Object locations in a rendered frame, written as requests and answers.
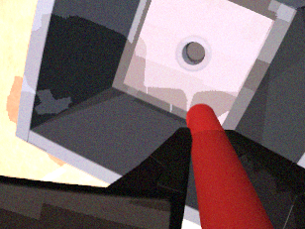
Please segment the white square plate with hole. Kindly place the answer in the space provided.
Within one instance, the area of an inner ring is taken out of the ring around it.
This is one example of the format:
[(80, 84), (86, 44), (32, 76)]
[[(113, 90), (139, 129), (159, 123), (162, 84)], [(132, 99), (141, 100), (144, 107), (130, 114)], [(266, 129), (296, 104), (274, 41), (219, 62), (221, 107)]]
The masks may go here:
[(124, 82), (183, 110), (206, 103), (222, 125), (273, 22), (226, 0), (152, 0)]

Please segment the dark grey open box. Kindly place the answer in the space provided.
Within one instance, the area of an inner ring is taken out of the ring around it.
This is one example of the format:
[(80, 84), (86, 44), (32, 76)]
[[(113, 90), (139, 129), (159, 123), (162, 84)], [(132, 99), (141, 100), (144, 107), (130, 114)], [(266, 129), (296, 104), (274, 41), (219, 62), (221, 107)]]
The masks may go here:
[[(273, 19), (224, 130), (305, 168), (305, 0), (226, 0)], [(38, 0), (15, 137), (109, 183), (187, 127), (125, 83), (152, 0)]]

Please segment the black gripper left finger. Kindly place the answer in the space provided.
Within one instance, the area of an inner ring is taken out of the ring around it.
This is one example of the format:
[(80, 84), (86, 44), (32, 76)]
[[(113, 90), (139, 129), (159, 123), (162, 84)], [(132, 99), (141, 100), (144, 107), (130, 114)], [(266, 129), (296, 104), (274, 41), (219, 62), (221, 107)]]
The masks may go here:
[(190, 150), (179, 127), (107, 187), (0, 174), (0, 229), (183, 229)]

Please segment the red peg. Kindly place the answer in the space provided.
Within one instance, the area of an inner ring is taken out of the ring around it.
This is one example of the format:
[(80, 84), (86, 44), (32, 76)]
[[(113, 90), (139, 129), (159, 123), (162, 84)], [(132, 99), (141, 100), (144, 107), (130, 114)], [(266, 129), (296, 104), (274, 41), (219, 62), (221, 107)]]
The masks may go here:
[(274, 229), (212, 107), (196, 103), (185, 119), (201, 229)]

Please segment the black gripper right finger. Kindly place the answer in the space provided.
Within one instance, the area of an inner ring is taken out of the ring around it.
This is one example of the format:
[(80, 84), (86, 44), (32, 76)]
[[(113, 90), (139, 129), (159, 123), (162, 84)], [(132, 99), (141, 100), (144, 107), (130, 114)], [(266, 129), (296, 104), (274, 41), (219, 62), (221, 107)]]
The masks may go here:
[(305, 168), (225, 130), (274, 229), (305, 229)]

